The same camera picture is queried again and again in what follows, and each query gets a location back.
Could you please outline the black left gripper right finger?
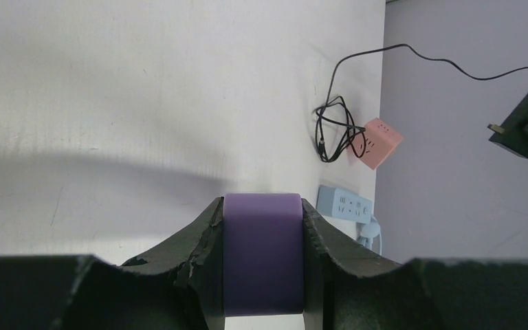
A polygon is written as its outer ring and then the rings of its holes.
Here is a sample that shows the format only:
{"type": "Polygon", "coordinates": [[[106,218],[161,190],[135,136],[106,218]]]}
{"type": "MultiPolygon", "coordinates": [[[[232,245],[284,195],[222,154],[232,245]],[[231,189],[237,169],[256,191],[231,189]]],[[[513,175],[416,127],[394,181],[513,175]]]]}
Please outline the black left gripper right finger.
{"type": "Polygon", "coordinates": [[[302,211],[306,329],[528,329],[528,260],[399,264],[302,211]]]}

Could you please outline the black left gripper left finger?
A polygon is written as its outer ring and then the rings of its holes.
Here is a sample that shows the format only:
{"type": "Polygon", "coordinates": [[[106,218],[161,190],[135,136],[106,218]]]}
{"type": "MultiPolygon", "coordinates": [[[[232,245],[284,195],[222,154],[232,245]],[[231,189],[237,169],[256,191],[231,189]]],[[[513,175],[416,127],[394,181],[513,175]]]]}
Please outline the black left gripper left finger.
{"type": "Polygon", "coordinates": [[[223,329],[223,199],[151,249],[0,256],[0,329],[223,329]]]}

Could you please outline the black square power adapter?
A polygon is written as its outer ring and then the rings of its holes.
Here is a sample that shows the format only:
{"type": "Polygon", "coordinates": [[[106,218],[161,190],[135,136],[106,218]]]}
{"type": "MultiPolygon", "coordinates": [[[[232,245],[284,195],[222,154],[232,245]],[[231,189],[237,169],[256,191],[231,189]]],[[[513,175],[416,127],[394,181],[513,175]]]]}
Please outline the black square power adapter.
{"type": "Polygon", "coordinates": [[[523,135],[523,124],[526,120],[528,120],[528,94],[502,124],[488,125],[488,128],[493,132],[489,141],[514,155],[525,158],[523,155],[527,153],[525,151],[527,143],[523,135]]]}

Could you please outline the light blue power strip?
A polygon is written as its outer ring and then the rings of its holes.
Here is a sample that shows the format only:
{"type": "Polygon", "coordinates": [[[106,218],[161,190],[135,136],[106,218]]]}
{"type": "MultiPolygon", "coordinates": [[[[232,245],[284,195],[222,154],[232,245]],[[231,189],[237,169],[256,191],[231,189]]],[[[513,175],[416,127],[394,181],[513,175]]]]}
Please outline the light blue power strip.
{"type": "Polygon", "coordinates": [[[356,223],[370,223],[373,202],[342,188],[321,185],[316,210],[323,216],[356,223]]]}

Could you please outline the purple power strip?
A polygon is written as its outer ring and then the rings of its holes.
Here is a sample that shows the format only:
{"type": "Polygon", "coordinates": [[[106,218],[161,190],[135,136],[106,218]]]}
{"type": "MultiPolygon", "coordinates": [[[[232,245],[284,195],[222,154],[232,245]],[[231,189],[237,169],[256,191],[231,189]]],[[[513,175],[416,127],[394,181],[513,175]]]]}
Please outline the purple power strip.
{"type": "Polygon", "coordinates": [[[303,205],[296,193],[232,193],[223,203],[226,316],[300,314],[303,205]]]}

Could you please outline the pink cube socket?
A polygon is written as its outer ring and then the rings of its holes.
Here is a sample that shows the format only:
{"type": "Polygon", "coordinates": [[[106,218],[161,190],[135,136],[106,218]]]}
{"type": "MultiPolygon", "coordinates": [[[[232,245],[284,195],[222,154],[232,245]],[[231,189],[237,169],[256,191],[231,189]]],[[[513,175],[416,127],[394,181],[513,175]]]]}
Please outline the pink cube socket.
{"type": "Polygon", "coordinates": [[[370,169],[376,170],[404,138],[401,133],[379,118],[368,121],[364,128],[365,132],[357,135],[353,140],[351,152],[370,169]]]}

